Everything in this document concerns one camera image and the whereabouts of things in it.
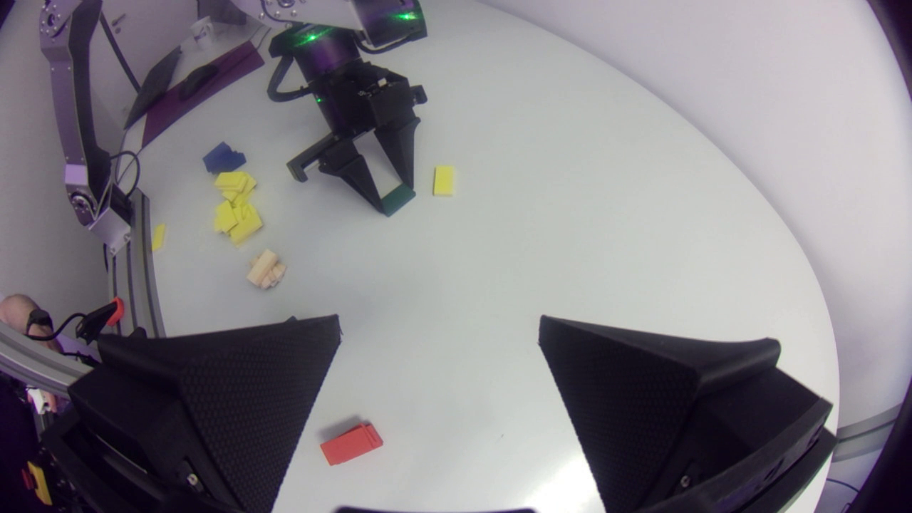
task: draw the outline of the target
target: round white table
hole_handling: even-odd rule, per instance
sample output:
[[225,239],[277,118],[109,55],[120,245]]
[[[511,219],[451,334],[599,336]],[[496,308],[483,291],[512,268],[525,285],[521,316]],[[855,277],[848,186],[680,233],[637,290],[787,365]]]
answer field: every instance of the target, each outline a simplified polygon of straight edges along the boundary
[[[429,97],[416,108],[418,197],[391,218],[337,178],[292,180],[285,163],[328,128],[312,99],[268,100],[268,57],[140,156],[152,223],[168,226],[154,266],[170,336],[340,315],[343,342],[275,512],[604,511],[537,346],[542,314],[777,338],[780,368],[834,404],[834,431],[823,295],[738,168],[668,105],[564,40],[474,2],[422,5],[428,38],[366,58]],[[299,83],[295,69],[283,89]],[[142,128],[125,148],[139,147]],[[240,249],[212,231],[222,198],[202,156],[220,141],[246,154],[241,169],[259,182],[251,203],[264,228]],[[358,145],[388,192],[395,175],[378,144]],[[456,167],[454,197],[430,193],[441,164]],[[264,291],[244,277],[266,248],[288,271]],[[327,465],[319,445],[358,420],[385,444]],[[813,510],[828,466],[789,511]]]

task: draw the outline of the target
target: red clip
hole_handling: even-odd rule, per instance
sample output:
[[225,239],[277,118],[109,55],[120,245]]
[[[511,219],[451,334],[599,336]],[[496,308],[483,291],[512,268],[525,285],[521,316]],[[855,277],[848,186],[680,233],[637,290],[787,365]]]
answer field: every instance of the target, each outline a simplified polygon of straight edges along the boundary
[[22,473],[22,483],[26,485],[26,490],[35,489],[35,481],[32,480],[32,477],[26,472],[24,468],[20,468],[19,472]]
[[108,326],[114,326],[115,324],[120,322],[121,318],[123,318],[123,299],[114,298],[114,300],[111,302],[114,303],[115,305],[117,305],[117,309],[114,310],[114,313],[112,313],[111,316],[108,318],[108,321],[105,322],[105,324],[107,324]]

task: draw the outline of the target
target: green led light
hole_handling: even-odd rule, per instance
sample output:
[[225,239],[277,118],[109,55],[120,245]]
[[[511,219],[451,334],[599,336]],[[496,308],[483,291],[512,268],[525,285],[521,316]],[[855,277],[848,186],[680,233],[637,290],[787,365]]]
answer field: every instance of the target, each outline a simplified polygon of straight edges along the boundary
[[324,26],[323,30],[311,29],[300,34],[295,34],[292,39],[292,47],[300,47],[307,43],[312,43],[331,31],[332,27]]

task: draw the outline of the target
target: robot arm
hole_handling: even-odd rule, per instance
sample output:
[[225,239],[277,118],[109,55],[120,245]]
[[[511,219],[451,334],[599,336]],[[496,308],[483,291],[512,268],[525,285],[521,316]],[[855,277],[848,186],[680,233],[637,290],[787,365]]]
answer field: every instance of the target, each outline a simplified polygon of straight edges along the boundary
[[[358,48],[379,53],[427,35],[418,0],[232,0],[268,26],[345,29]],[[79,222],[112,255],[130,241],[130,201],[114,184],[110,156],[98,147],[92,122],[88,45],[101,0],[45,0],[39,32],[51,69],[64,183]]]

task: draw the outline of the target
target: metal frame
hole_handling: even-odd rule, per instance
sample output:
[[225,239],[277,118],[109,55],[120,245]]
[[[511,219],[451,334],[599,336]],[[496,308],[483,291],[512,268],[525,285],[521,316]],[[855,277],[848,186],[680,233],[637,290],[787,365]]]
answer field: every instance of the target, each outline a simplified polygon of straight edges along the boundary
[[[155,269],[152,266],[149,198],[137,190],[130,197],[133,206],[133,237],[113,257],[108,272],[112,296],[123,299],[126,315],[115,332],[130,335],[137,327],[150,337],[165,336],[161,321]],[[41,390],[68,397],[67,387],[91,367],[58,354],[0,322],[0,372]]]
[[137,189],[130,196],[133,221],[132,238],[109,263],[108,292],[123,300],[124,316],[114,326],[115,333],[128,336],[136,328],[144,328],[153,338],[164,338],[159,293],[155,286],[155,267],[152,264],[152,230],[149,197]]

